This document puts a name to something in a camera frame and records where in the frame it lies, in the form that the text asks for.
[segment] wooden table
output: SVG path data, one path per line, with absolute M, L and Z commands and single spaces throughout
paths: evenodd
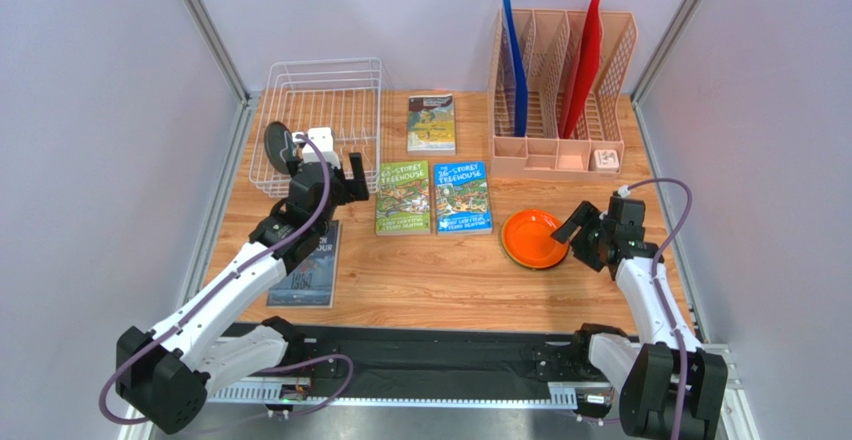
M 383 161 L 488 161 L 483 92 L 455 94 L 455 157 L 409 156 L 405 148 L 405 117 L 408 97 L 415 93 L 428 92 L 385 92 Z M 263 295 L 240 320 L 259 322 L 278 315 L 301 324 L 528 332 L 573 332 L 582 323 L 591 322 L 635 334 L 627 302 L 606 270 L 595 272 L 569 256 L 551 270 L 531 271 L 511 262 L 498 244 L 503 222 L 515 211 L 541 208 L 564 220 L 582 200 L 605 209 L 618 186 L 650 176 L 627 96 L 620 99 L 618 111 L 625 143 L 618 179 L 544 182 L 489 177 L 494 213 L 491 235 L 378 237 L 374 231 L 373 198 L 340 207 L 335 218 L 342 223 L 343 239 L 333 308 L 269 308 Z M 257 125 L 255 119 L 206 282 L 233 260 L 274 203 L 248 179 Z M 646 202 L 646 238 L 662 242 L 666 228 L 655 189 L 643 187 L 631 198 Z M 672 292 L 684 318 L 689 318 L 672 252 L 665 252 L 665 257 Z

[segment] gray wall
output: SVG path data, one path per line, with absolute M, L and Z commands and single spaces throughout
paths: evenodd
M 763 438 L 848 438 L 852 0 L 704 0 L 643 106 Z M 670 197 L 680 211 L 681 197 Z
M 0 436 L 116 436 L 115 341 L 175 307 L 235 111 L 182 0 L 0 0 Z
M 500 0 L 204 0 L 249 89 L 281 60 L 377 56 L 393 86 L 485 90 Z M 585 9 L 589 0 L 512 0 L 515 7 Z M 625 90 L 681 0 L 601 0 L 631 10 L 639 43 Z

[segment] plate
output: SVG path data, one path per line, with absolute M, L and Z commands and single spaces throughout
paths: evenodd
M 512 214 L 500 231 L 500 244 L 520 265 L 541 270 L 552 268 L 568 255 L 568 244 L 550 238 L 562 225 L 556 217 L 536 209 Z

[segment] small white box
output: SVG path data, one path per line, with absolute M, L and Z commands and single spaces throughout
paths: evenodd
M 592 164 L 589 170 L 593 172 L 618 172 L 621 164 L 618 152 L 615 150 L 595 150 L 592 152 Z

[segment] purple cable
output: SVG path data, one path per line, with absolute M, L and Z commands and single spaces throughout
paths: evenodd
M 322 197 L 320 198 L 320 202 L 319 202 L 319 205 L 317 206 L 317 209 L 310 216 L 310 218 L 308 218 L 308 221 L 305 222 L 304 225 L 299 227 L 292 234 L 288 235 L 287 238 L 282 239 L 280 242 L 276 243 L 275 245 L 267 248 L 266 250 L 258 253 L 257 255 L 251 257 L 250 259 L 246 260 L 245 262 L 243 262 L 242 265 L 237 267 L 236 271 L 233 271 L 230 274 L 228 274 L 228 276 L 226 276 L 224 280 L 222 280 L 219 284 L 217 284 L 209 292 L 207 292 L 207 294 L 204 296 L 204 298 L 199 300 L 199 302 L 194 307 L 192 307 L 192 309 L 190 309 L 189 312 L 187 312 L 186 315 L 184 315 L 180 320 L 178 320 L 177 325 L 166 330 L 166 333 L 155 338 L 154 341 L 152 341 L 148 345 L 145 345 L 141 350 L 139 350 L 138 352 L 133 354 L 129 359 L 127 359 L 126 362 L 121 364 L 121 366 L 118 367 L 112 375 L 110 375 L 109 379 L 106 381 L 103 388 L 101 389 L 101 394 L 100 394 L 100 397 L 98 398 L 98 407 L 101 410 L 101 414 L 104 417 L 106 417 L 107 420 L 109 420 L 113 423 L 117 423 L 119 425 L 138 425 L 140 423 L 147 422 L 148 419 L 145 418 L 145 417 L 142 417 L 142 418 L 122 418 L 122 417 L 115 415 L 114 413 L 112 413 L 109 410 L 109 407 L 106 404 L 107 394 L 109 394 L 109 391 L 110 391 L 110 389 L 112 389 L 112 386 L 115 385 L 115 382 L 118 381 L 118 378 L 121 377 L 122 375 L 124 375 L 124 373 L 133 364 L 135 364 L 140 358 L 142 358 L 148 352 L 150 352 L 151 350 L 153 350 L 154 348 L 156 348 L 157 346 L 159 346 L 160 344 L 162 344 L 163 342 L 165 342 L 166 340 L 171 338 L 172 335 L 179 332 L 187 323 L 190 322 L 190 320 L 192 320 L 192 317 L 194 317 L 205 305 L 207 305 L 210 302 L 210 300 L 213 299 L 213 297 L 215 297 L 223 288 L 225 288 L 225 286 L 227 286 L 229 283 L 231 283 L 231 281 L 234 278 L 236 278 L 237 274 L 242 273 L 244 270 L 251 267 L 255 262 L 257 262 L 261 258 L 265 257 L 266 255 L 269 255 L 270 253 L 274 252 L 275 250 L 278 250 L 279 248 L 283 247 L 284 245 L 287 245 L 288 243 L 290 243 L 293 240 L 295 240 L 296 238 L 298 238 L 299 235 L 308 231 L 308 229 L 311 228 L 313 226 L 313 224 L 317 221 L 319 216 L 322 214 L 323 210 L 325 210 L 325 205 L 328 202 L 328 196 L 329 196 L 329 193 L 331 192 L 331 172 L 329 172 L 328 164 L 325 163 L 325 157 L 322 155 L 322 152 L 319 151 L 319 149 L 316 147 L 316 145 L 314 145 L 314 142 L 312 142 L 311 139 L 309 139 L 307 135 L 301 135 L 301 139 L 304 140 L 305 143 L 307 143 L 309 147 L 314 149 L 314 151 L 317 154 L 317 158 L 319 158 L 320 164 L 322 165 L 323 190 L 322 190 Z
M 300 369 L 305 368 L 305 367 L 310 367 L 311 365 L 316 365 L 318 363 L 325 363 L 329 360 L 335 360 L 335 359 L 336 360 L 343 360 L 344 362 L 347 363 L 347 365 L 349 365 L 348 371 L 346 372 L 346 380 L 343 381 L 343 385 L 341 385 L 340 388 L 338 388 L 336 392 L 329 395 L 328 398 L 326 398 L 322 402 L 314 405 L 313 407 L 306 408 L 304 410 L 298 410 L 298 411 L 295 411 L 295 412 L 290 412 L 290 414 L 289 414 L 290 417 L 299 417 L 299 416 L 307 415 L 309 413 L 314 413 L 318 410 L 322 410 L 323 408 L 331 405 L 332 402 L 337 400 L 337 398 L 340 397 L 340 395 L 344 391 L 346 391 L 346 389 L 349 387 L 349 383 L 352 382 L 352 374 L 355 372 L 355 365 L 352 363 L 352 359 L 349 358 L 346 355 L 343 355 L 343 354 L 340 354 L 340 353 L 334 353 L 334 354 L 331 354 L 331 355 L 325 355 L 323 357 L 317 357 L 317 358 L 314 358 L 314 359 L 311 359 L 311 360 L 308 360 L 308 361 L 305 361 L 305 362 L 294 363 L 293 365 L 287 365 L 287 366 L 284 366 L 284 367 L 267 368 L 267 369 L 261 370 L 257 373 L 278 373 L 278 374 L 287 373 L 287 372 L 291 372 L 293 370 L 300 370 Z M 248 423 L 248 422 L 252 422 L 252 421 L 255 421 L 255 420 L 260 420 L 262 418 L 268 418 L 268 417 L 269 417 L 268 412 L 259 413 L 257 415 L 252 415 L 250 417 L 246 417 L 246 418 L 243 418 L 241 420 L 237 420 L 236 422 L 231 422 L 231 423 L 222 425 L 220 427 L 208 428 L 208 429 L 204 429 L 204 430 L 190 430 L 190 431 L 184 431 L 183 433 L 185 433 L 187 435 L 205 435 L 205 434 L 208 434 L 208 433 L 218 433 L 218 432 L 230 430 L 230 429 L 236 427 L 237 425 L 242 425 L 244 423 Z
M 663 286 L 660 283 L 660 280 L 657 278 L 657 264 L 660 261 L 660 257 L 663 255 L 663 250 L 672 243 L 675 235 L 680 232 L 680 229 L 683 227 L 683 224 L 686 222 L 686 217 L 689 215 L 689 211 L 692 209 L 692 190 L 689 187 L 681 182 L 680 180 L 674 178 L 649 178 L 648 180 L 642 180 L 641 182 L 634 183 L 633 185 L 629 185 L 627 190 L 633 190 L 634 188 L 641 187 L 642 185 L 647 185 L 649 183 L 674 183 L 675 185 L 679 185 L 683 188 L 684 192 L 686 192 L 686 207 L 683 209 L 683 213 L 680 216 L 680 220 L 677 221 L 677 224 L 672 229 L 669 236 L 663 240 L 663 243 L 660 244 L 659 250 L 654 254 L 654 261 L 651 263 L 651 277 L 654 280 L 654 289 L 657 291 L 657 296 L 660 298 L 660 303 L 663 304 L 663 308 L 666 311 L 666 316 L 669 319 L 669 323 L 673 326 L 677 326 L 675 321 L 675 315 L 672 311 L 672 307 L 669 305 L 668 299 L 666 299 L 666 294 L 663 291 Z M 677 398 L 675 399 L 675 414 L 674 420 L 672 421 L 672 436 L 671 440 L 677 440 L 680 436 L 680 424 L 683 421 L 683 403 L 686 400 L 686 342 L 683 339 L 683 333 L 679 328 L 675 328 L 674 331 L 675 340 L 677 340 L 678 351 L 680 353 L 680 375 L 677 383 Z

